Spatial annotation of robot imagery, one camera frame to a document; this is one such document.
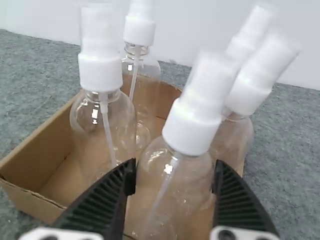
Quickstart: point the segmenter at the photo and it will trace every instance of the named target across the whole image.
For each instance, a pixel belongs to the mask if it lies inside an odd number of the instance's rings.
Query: cardboard box flap
[[[0,162],[7,182],[37,192],[72,149],[69,112],[74,98]]]
[[[3,179],[0,185],[13,201],[15,207],[47,224],[52,224],[55,219],[66,209],[64,206],[54,202],[41,194],[25,190],[15,186]]]

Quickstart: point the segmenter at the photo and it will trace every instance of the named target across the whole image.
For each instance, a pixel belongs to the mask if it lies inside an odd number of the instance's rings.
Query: white wall
[[[0,28],[79,44],[80,0],[1,0]],[[129,0],[119,4],[119,41]],[[223,50],[254,0],[157,0],[154,55],[191,66],[202,47]],[[279,8],[276,24],[298,40],[303,52],[280,82],[320,90],[320,1],[269,0]]]

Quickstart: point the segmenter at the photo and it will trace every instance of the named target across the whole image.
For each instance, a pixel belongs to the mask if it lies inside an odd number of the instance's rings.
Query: bottle shoulder
[[[104,126],[100,103],[89,99],[84,91],[74,101],[69,120],[71,127],[78,131],[88,132]],[[108,103],[108,121],[111,128],[136,121],[135,107],[122,91],[114,101]]]
[[[207,174],[213,174],[212,162],[208,152],[198,157],[177,154],[167,146],[163,137],[159,136],[142,153],[139,168],[159,178],[165,178],[176,170],[174,179],[179,182],[189,182],[201,179]]]

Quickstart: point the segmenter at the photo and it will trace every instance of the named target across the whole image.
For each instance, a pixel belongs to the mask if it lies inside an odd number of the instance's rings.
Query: screw
[[[218,234],[218,239],[219,240],[236,240],[237,238],[232,231],[222,230]]]

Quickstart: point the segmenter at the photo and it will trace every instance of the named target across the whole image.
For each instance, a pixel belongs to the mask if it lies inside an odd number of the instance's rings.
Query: gray carpet
[[[79,47],[0,30],[0,157],[80,89]],[[189,67],[161,63],[162,79],[182,87]],[[283,239],[320,235],[320,91],[277,84],[252,116],[255,141],[244,179]],[[0,190],[0,235],[16,239],[41,222],[17,211]]]

